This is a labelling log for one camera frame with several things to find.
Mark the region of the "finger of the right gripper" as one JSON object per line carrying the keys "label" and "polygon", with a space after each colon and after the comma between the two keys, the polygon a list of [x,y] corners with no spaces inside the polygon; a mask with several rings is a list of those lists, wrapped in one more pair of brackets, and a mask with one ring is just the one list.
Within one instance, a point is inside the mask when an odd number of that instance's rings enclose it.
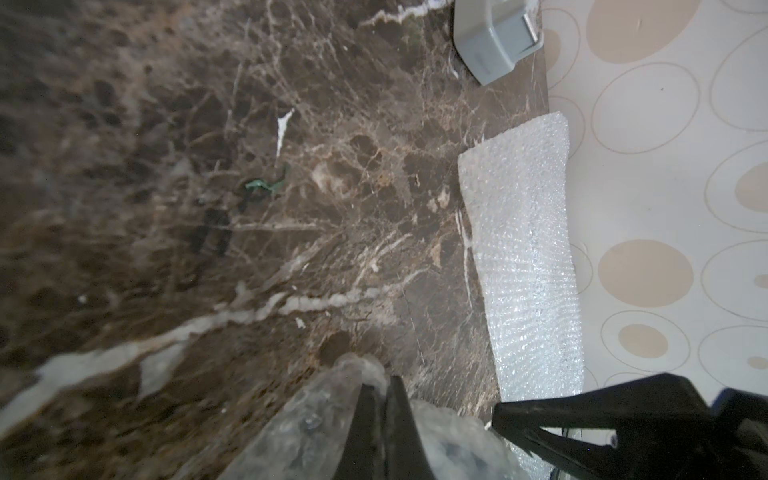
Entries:
{"label": "finger of the right gripper", "polygon": [[764,479],[767,399],[707,404],[669,373],[579,395],[498,403],[492,428],[575,479]]}

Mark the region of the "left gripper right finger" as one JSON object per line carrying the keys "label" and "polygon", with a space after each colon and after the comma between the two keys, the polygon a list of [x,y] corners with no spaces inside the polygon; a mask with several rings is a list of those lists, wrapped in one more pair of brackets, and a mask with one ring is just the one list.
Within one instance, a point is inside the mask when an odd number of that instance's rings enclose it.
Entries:
{"label": "left gripper right finger", "polygon": [[392,376],[384,413],[384,468],[389,480],[434,480],[400,376]]}

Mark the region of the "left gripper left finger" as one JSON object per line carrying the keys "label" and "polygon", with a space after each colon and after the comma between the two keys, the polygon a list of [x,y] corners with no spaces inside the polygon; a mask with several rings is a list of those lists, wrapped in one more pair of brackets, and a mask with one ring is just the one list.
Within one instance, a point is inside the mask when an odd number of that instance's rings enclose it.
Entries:
{"label": "left gripper left finger", "polygon": [[384,478],[381,420],[379,394],[373,386],[363,384],[333,480]]}

